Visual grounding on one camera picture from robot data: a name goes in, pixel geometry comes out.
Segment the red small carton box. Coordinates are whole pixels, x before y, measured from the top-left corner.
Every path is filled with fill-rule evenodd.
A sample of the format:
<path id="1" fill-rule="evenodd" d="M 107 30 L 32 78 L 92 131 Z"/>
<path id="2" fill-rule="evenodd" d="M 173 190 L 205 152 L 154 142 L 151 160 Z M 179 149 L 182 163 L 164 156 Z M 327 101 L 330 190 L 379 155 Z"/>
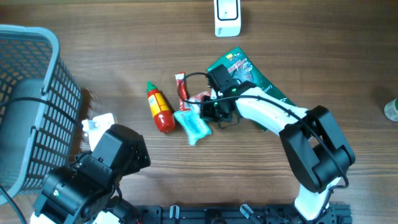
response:
<path id="1" fill-rule="evenodd" d="M 208 91 L 203 91 L 201 93 L 191 96 L 188 100 L 196 102 L 196 104 L 189 103 L 190 109 L 195 111 L 200 111 L 201 105 L 199 105 L 199 103 L 203 101 L 204 96 L 211 96 L 211 95 Z"/>

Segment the teal wet wipes pack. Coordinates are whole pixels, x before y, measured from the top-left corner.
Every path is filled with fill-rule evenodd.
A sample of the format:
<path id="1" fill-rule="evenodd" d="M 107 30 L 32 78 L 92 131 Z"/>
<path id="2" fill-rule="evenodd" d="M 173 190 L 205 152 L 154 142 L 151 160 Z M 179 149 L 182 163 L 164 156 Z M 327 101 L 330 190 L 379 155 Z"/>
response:
<path id="1" fill-rule="evenodd" d="M 185 130 L 191 146 L 194 146 L 199 139 L 211 134 L 209 126 L 194 111 L 176 111 L 174 118 Z"/>

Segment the green 3M gloves package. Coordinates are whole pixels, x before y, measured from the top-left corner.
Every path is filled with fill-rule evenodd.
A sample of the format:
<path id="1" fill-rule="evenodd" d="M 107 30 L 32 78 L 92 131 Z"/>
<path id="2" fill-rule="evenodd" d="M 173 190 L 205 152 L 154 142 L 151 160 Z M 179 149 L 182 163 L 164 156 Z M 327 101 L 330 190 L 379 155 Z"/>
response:
<path id="1" fill-rule="evenodd" d="M 211 64 L 207 71 L 210 72 L 219 65 L 224 65 L 233 79 L 242 83 L 252 82 L 262 89 L 264 93 L 290 105 L 295 104 L 286 97 L 261 71 L 252 63 L 240 47 L 225 53 L 216 62 Z"/>

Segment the red sauce bottle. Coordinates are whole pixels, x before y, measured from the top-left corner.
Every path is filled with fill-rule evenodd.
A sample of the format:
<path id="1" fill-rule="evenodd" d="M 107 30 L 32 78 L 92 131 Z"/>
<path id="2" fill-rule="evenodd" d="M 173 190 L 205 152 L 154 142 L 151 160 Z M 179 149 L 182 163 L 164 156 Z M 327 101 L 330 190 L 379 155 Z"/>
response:
<path id="1" fill-rule="evenodd" d="M 150 81 L 147 82 L 147 99 L 158 130 L 169 133 L 175 129 L 175 120 L 163 94 Z"/>

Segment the red stick sachet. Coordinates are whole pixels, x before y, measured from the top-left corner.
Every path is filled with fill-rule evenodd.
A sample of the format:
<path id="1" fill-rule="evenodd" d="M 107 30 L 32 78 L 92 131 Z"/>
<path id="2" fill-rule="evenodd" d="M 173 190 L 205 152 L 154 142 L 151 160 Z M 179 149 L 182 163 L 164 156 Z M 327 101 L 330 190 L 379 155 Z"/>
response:
<path id="1" fill-rule="evenodd" d="M 179 110 L 180 111 L 190 111 L 190 105 L 186 102 L 188 100 L 188 94 L 186 92 L 186 85 L 184 82 L 185 72 L 180 72 L 175 75 L 177 83 L 177 91 L 179 96 Z"/>

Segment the green lid jar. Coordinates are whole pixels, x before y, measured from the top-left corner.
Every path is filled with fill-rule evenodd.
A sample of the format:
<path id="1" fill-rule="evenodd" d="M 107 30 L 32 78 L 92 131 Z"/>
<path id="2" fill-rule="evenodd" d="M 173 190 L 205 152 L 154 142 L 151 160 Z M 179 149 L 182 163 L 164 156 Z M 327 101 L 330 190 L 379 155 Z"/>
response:
<path id="1" fill-rule="evenodd" d="M 385 116 L 391 120 L 391 121 L 398 121 L 398 110 L 397 110 L 397 100 L 398 98 L 395 98 L 394 100 L 388 102 L 385 107 L 384 107 L 384 114 Z"/>

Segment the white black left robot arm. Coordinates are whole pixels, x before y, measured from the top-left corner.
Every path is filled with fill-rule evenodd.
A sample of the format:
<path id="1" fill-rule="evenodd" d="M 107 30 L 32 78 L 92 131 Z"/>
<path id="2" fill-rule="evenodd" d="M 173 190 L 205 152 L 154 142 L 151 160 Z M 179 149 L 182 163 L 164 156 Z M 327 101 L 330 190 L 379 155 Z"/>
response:
<path id="1" fill-rule="evenodd" d="M 113 124 L 92 151 L 46 174 L 30 222 L 141 223 L 137 208 L 123 199 L 120 181 L 148 166 L 143 136 Z"/>

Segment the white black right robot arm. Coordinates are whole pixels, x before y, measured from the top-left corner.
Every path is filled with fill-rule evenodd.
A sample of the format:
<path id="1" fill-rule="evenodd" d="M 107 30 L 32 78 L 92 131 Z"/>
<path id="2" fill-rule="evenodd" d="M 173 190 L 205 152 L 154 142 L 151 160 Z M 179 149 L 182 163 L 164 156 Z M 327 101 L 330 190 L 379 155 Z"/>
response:
<path id="1" fill-rule="evenodd" d="M 300 221 L 319 222 L 332 211 L 330 197 L 349 186 L 346 173 L 355 155 L 332 113 L 290 105 L 250 81 L 233 78 L 224 65 L 206 73 L 215 97 L 201 103 L 201 117 L 221 123 L 232 116 L 260 124 L 280 137 L 290 168 L 300 182 L 294 209 Z"/>

